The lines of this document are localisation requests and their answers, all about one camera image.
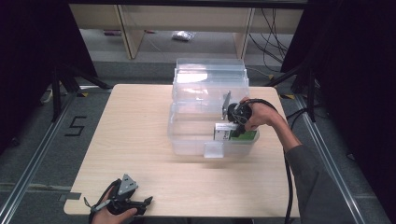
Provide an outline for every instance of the person's right hand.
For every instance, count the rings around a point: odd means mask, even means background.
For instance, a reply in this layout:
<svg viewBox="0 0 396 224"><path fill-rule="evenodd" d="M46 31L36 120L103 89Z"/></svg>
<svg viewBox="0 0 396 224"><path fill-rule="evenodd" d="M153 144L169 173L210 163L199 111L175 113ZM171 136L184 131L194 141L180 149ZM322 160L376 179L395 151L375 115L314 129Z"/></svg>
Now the person's right hand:
<svg viewBox="0 0 396 224"><path fill-rule="evenodd" d="M240 103L244 103L249 100L248 97L243 98ZM248 104L252 110L252 115L250 119L245 124L245 129L247 131L252 131L257 129L260 125L266 124L269 126L274 126L279 120L283 120L282 117L268 105L261 103Z"/></svg>

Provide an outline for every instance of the table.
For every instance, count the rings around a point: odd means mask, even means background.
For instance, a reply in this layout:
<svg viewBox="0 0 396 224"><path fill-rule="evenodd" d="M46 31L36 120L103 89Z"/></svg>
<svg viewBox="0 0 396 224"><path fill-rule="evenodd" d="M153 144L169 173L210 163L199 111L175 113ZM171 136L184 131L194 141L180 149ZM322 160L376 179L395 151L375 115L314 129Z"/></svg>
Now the table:
<svg viewBox="0 0 396 224"><path fill-rule="evenodd" d="M171 85L115 86L67 200L70 215L88 214L106 187L128 174L139 188L132 197L153 196L145 216L283 217L288 182L282 146L271 127L246 157L205 159L174 154L167 138ZM284 116L276 90L252 87L250 97L271 102ZM291 211L299 216L297 200Z"/></svg>

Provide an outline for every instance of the clear plastic bin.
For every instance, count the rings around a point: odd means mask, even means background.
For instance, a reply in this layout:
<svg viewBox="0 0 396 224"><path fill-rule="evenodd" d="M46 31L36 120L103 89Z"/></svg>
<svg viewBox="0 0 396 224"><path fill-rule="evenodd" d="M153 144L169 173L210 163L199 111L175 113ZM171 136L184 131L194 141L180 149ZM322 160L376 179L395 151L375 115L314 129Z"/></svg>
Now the clear plastic bin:
<svg viewBox="0 0 396 224"><path fill-rule="evenodd" d="M248 96L248 76L241 60L179 59L173 83L168 137L178 155L207 158L247 155L252 140L214 140L216 123L228 92L231 103Z"/></svg>

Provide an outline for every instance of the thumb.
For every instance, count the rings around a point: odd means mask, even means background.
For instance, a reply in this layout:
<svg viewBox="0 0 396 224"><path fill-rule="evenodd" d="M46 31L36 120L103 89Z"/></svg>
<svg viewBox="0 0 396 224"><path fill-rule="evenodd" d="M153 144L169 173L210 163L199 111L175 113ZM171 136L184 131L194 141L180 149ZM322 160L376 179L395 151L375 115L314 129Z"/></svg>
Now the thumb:
<svg viewBox="0 0 396 224"><path fill-rule="evenodd" d="M117 215L117 219L119 220L119 222L123 222L124 220L126 220L126 219L128 219L130 217L133 217L134 214L136 214L136 212L137 212L136 208L128 209L125 212Z"/></svg>

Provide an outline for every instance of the person's left hand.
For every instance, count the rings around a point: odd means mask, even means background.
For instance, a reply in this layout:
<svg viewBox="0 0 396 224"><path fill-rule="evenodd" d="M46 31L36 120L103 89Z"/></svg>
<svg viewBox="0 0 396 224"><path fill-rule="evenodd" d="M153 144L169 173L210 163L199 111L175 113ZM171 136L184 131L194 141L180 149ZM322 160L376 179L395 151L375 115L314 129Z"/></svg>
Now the person's left hand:
<svg viewBox="0 0 396 224"><path fill-rule="evenodd" d="M111 189L107 192L101 203L107 200L110 191ZM129 210L126 210L124 213L115 216L111 214L106 207L104 207L95 214L92 220L92 224L121 224L124 220L136 214L136 212L136 208L131 208Z"/></svg>

